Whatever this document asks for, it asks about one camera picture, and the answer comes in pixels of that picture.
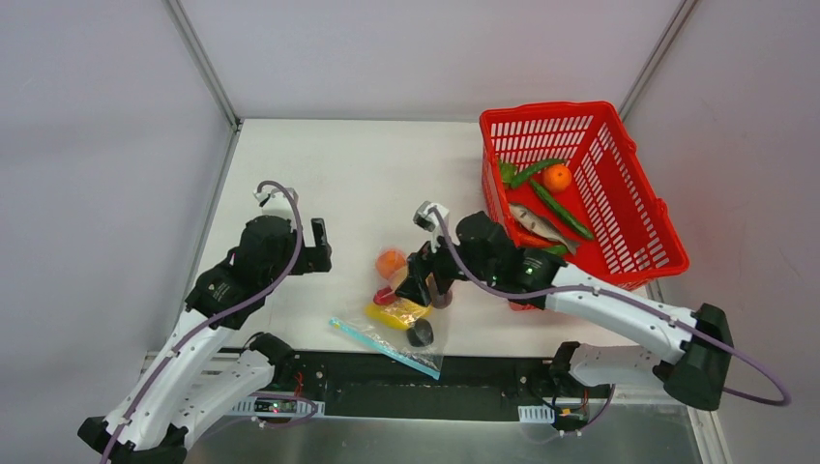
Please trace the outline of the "peach fruit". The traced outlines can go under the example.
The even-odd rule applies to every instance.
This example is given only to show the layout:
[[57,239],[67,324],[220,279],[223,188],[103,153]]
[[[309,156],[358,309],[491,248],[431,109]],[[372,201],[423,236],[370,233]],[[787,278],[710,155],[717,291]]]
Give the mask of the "peach fruit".
[[451,289],[442,291],[435,285],[435,283],[430,285],[429,294],[431,298],[431,305],[436,309],[444,309],[448,307],[453,300],[453,291]]

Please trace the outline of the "yellow corn cob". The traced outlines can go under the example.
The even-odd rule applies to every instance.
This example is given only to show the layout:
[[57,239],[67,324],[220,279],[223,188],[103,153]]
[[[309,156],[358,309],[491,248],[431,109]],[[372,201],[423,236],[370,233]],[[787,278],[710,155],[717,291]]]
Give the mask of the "yellow corn cob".
[[431,306],[399,299],[385,306],[370,303],[365,306],[364,313],[367,318],[390,329],[406,331],[417,319],[426,318],[431,310]]

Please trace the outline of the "orange tangerine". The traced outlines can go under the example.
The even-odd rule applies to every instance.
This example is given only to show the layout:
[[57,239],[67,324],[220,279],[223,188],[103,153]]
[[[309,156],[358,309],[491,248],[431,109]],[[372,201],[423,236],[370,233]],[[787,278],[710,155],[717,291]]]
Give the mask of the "orange tangerine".
[[387,248],[375,259],[375,270],[384,279],[389,279],[406,265],[406,254],[397,248]]

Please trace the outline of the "clear zip top bag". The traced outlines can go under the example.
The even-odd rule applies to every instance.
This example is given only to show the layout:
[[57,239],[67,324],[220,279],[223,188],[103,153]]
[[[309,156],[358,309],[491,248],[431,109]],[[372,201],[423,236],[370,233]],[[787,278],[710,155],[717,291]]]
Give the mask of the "clear zip top bag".
[[399,248],[381,249],[374,268],[381,287],[370,302],[332,317],[329,325],[368,349],[439,380],[453,292],[439,294],[434,278],[429,276],[426,286],[431,304],[419,305],[397,296],[395,290],[408,271],[407,254]]

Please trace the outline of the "dark purple passion fruit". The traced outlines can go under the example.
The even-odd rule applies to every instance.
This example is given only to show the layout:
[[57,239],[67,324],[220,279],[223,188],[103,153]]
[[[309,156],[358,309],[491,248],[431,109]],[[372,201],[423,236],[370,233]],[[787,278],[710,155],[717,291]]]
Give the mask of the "dark purple passion fruit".
[[417,319],[414,324],[405,331],[407,340],[412,347],[426,347],[434,342],[433,327],[427,319]]

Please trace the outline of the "red chili pepper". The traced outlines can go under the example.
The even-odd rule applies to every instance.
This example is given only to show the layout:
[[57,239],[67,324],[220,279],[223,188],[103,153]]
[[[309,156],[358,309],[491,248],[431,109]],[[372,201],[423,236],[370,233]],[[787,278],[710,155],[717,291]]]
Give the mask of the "red chili pepper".
[[380,306],[390,305],[396,300],[395,291],[390,286],[377,290],[372,298],[373,303]]

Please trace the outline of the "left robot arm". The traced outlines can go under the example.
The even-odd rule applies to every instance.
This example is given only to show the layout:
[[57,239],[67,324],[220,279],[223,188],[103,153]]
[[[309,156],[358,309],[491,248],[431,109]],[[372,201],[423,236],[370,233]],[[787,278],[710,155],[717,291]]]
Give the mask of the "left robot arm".
[[305,246],[295,219],[263,215],[249,221],[240,243],[196,280],[171,336],[134,389],[106,416],[86,419],[79,439],[105,463],[181,463],[240,400],[266,386],[287,389],[295,377],[295,352],[270,333],[254,337],[207,385],[197,389],[193,383],[286,276],[332,268],[323,219],[312,219],[310,228],[315,244]]

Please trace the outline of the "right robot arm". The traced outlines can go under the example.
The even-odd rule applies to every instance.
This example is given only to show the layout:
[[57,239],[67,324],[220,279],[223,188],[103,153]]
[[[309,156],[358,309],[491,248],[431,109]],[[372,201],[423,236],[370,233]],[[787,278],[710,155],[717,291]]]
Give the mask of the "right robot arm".
[[409,256],[397,296],[430,305],[463,280],[517,305],[584,319],[631,344],[563,343],[548,371],[555,392],[571,396],[585,386],[644,384],[689,407],[718,409],[733,347],[721,308],[702,304],[693,310],[634,295],[550,252],[516,246],[484,212],[460,221],[455,244],[441,210],[425,202],[415,213],[414,223],[431,238]]

